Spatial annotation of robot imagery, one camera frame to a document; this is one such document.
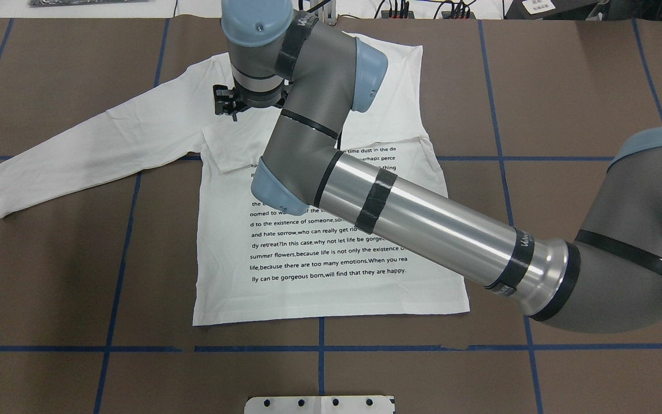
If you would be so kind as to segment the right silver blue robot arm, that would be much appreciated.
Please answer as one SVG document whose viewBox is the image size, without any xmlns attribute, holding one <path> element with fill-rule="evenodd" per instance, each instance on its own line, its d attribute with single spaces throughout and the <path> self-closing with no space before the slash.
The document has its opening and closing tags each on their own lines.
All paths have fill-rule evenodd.
<svg viewBox="0 0 662 414">
<path fill-rule="evenodd" d="M 573 242 L 541 241 L 336 148 L 350 111 L 370 108 L 383 52 L 289 1 L 223 1 L 241 102 L 283 108 L 252 193 L 300 215 L 310 205 L 430 259 L 533 320 L 614 333 L 662 320 L 662 128 L 631 136 Z"/>
</svg>

